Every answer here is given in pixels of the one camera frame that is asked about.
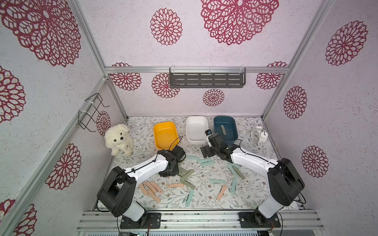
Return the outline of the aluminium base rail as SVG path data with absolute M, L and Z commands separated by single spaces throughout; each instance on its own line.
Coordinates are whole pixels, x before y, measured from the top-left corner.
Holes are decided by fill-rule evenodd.
M 252 210 L 151 210 L 150 225 L 145 229 L 159 231 L 277 231 L 324 230 L 315 210 L 282 210 L 259 227 L 252 222 Z M 84 212 L 76 232 L 128 232 L 134 224 L 111 213 Z

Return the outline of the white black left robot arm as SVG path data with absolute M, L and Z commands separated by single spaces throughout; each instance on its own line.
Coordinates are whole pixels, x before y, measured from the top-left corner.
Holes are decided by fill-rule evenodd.
M 166 178 L 179 173 L 179 163 L 185 151 L 176 146 L 173 150 L 160 150 L 150 159 L 130 168 L 113 168 L 100 187 L 96 198 L 114 217 L 126 217 L 133 222 L 145 222 L 147 211 L 133 200 L 135 189 L 155 174 Z

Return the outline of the grey wall shelf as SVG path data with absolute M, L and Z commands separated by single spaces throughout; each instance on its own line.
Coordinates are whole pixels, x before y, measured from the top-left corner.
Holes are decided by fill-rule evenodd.
M 237 73 L 176 72 L 169 69 L 169 86 L 173 89 L 240 89 L 246 84 L 244 69 Z

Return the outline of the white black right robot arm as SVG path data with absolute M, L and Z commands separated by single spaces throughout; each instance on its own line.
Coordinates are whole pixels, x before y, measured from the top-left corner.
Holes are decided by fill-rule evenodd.
M 217 156 L 230 164 L 246 167 L 267 177 L 270 194 L 254 211 L 257 225 L 262 226 L 267 220 L 275 218 L 277 212 L 290 206 L 305 188 L 305 183 L 289 159 L 267 159 L 244 151 L 237 144 L 227 144 L 220 134 L 212 133 L 211 130 L 205 131 L 205 136 L 208 145 L 201 148 L 205 158 Z

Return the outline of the white twin-bell alarm clock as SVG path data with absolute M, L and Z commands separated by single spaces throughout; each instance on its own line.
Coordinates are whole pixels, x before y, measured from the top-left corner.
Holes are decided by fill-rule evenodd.
M 264 129 L 263 126 L 257 125 L 251 131 L 251 139 L 256 144 L 263 144 L 267 142 L 268 132 Z

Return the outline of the teal plastic storage box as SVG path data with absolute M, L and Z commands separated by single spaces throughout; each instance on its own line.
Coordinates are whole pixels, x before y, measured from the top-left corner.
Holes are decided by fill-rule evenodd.
M 221 125 L 225 126 L 226 135 L 221 131 Z M 238 131 L 236 121 L 230 116 L 216 116 L 214 117 L 214 130 L 223 137 L 223 140 L 228 144 L 234 144 L 238 140 Z

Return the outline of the yellow plastic storage box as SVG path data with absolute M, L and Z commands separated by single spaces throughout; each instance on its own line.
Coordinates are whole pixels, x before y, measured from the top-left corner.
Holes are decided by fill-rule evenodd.
M 156 124 L 153 128 L 155 145 L 159 150 L 172 150 L 179 143 L 179 136 L 173 122 Z

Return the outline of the pink folding knife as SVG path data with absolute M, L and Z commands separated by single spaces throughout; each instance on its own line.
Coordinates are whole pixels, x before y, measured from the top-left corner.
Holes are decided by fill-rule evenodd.
M 157 193 L 157 189 L 150 182 L 145 181 L 144 185 L 146 185 L 153 193 Z
M 155 202 L 157 202 L 157 203 L 160 203 L 161 202 L 161 199 L 152 191 L 152 190 L 148 190 L 147 191 L 147 193 L 148 193 L 148 195 L 150 196 L 150 197 L 152 197 L 152 199 L 155 201 Z
M 184 184 L 183 183 L 173 183 L 173 184 L 168 184 L 167 187 L 168 188 L 182 188 L 182 187 L 184 187 Z
M 139 188 L 140 188 L 140 190 L 141 190 L 141 192 L 143 193 L 144 196 L 147 196 L 147 195 L 148 195 L 148 192 L 147 192 L 147 190 L 146 190 L 144 184 L 141 183 L 141 184 L 139 185 Z
M 151 185 L 154 187 L 154 189 L 158 192 L 158 193 L 160 193 L 160 194 L 163 194 L 164 193 L 164 191 L 159 187 L 159 185 L 156 183 L 156 182 L 150 182 L 151 183 Z

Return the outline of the white plush dog toy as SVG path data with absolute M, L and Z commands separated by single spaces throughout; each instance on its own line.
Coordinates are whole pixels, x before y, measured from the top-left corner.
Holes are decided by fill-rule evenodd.
M 125 157 L 131 157 L 134 140 L 125 124 L 118 124 L 109 128 L 104 135 L 104 139 L 106 147 L 111 149 L 112 156 L 117 156 L 123 152 Z

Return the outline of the white plastic storage box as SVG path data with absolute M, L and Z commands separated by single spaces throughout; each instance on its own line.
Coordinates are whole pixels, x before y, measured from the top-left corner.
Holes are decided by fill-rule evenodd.
M 205 145 L 205 131 L 209 129 L 208 120 L 203 116 L 190 116 L 186 120 L 186 138 L 191 145 Z

